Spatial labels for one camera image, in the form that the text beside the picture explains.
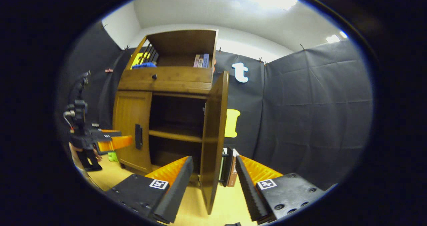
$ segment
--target wooden shelf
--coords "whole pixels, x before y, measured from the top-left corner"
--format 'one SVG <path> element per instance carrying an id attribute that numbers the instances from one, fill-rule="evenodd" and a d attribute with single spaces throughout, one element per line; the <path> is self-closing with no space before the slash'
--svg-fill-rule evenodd
<path id="1" fill-rule="evenodd" d="M 151 136 L 169 138 L 180 141 L 201 143 L 200 133 L 189 128 L 174 128 L 172 126 L 156 126 L 148 131 Z"/>

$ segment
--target green object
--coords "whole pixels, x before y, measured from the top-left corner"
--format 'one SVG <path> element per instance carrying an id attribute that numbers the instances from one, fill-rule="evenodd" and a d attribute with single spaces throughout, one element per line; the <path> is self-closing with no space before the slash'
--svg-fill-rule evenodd
<path id="1" fill-rule="evenodd" d="M 108 152 L 108 160 L 110 160 L 110 162 L 119 162 L 116 152 Z"/>

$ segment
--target cabinet door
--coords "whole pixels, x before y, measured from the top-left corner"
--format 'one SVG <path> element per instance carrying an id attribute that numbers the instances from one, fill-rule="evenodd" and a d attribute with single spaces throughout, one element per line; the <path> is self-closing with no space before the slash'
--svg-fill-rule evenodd
<path id="1" fill-rule="evenodd" d="M 143 172 L 151 172 L 150 150 L 148 146 L 148 123 L 151 108 L 151 92 L 117 91 L 114 103 L 113 129 L 122 135 L 132 135 L 133 143 L 116 150 L 117 159 L 124 165 Z M 142 147 L 135 145 L 135 125 L 142 127 Z"/>
<path id="2" fill-rule="evenodd" d="M 204 111 L 200 185 L 208 214 L 212 212 L 220 176 L 228 94 L 229 73 L 225 71 L 209 91 Z"/>

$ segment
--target drawer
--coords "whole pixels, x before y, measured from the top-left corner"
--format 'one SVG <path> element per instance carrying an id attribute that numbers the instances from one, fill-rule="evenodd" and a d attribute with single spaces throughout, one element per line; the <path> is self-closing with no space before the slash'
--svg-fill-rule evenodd
<path id="1" fill-rule="evenodd" d="M 136 68 L 123 72 L 118 89 L 207 94 L 211 82 L 212 68 L 184 66 Z"/>

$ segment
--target person's hand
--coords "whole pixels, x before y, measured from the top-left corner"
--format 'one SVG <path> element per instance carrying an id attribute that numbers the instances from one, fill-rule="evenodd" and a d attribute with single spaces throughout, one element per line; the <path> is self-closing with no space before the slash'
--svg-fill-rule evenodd
<path id="1" fill-rule="evenodd" d="M 74 150 L 75 152 L 81 152 L 81 151 L 83 151 L 83 149 L 79 149 L 79 148 L 76 148 L 72 143 L 68 143 L 69 144 L 69 146 L 71 147 L 71 149 L 72 150 Z M 102 157 L 98 154 L 98 151 L 96 151 L 96 149 L 93 149 L 93 153 L 95 154 L 95 157 L 96 157 L 96 160 L 98 161 L 98 162 L 100 162 L 100 161 L 102 161 Z"/>

